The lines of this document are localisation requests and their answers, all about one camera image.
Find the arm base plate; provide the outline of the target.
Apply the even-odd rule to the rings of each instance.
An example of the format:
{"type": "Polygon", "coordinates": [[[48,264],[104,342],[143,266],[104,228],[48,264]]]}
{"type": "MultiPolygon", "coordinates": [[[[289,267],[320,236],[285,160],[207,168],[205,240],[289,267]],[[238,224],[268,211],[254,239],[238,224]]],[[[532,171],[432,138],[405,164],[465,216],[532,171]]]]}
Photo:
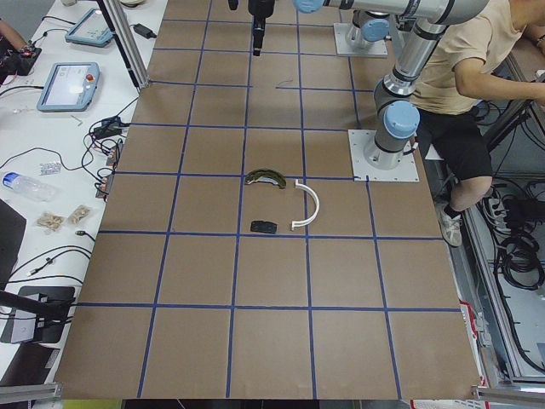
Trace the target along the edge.
{"type": "Polygon", "coordinates": [[[336,53],[342,56],[386,58],[385,38],[388,34],[389,24],[378,20],[368,21],[362,27],[356,27],[353,23],[335,23],[336,53]]]}
{"type": "Polygon", "coordinates": [[[374,130],[349,130],[348,140],[355,181],[419,182],[411,145],[386,153],[375,144],[374,130]]]}

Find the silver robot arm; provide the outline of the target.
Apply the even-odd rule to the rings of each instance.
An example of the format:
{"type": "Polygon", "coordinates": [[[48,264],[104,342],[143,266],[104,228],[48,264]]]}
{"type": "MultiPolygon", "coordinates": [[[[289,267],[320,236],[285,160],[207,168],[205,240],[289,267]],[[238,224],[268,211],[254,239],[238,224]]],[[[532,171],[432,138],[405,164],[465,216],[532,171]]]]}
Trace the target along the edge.
{"type": "Polygon", "coordinates": [[[395,168],[406,142],[416,133],[420,114],[409,101],[416,80],[448,26],[471,20],[486,1],[294,1],[302,13],[322,7],[355,9],[415,17],[392,71],[376,86],[378,126],[374,140],[364,148],[365,159],[378,169],[395,168]]]}
{"type": "Polygon", "coordinates": [[[350,46],[365,49],[373,43],[384,40],[389,34],[389,28],[389,14],[354,10],[345,39],[350,46]]]}

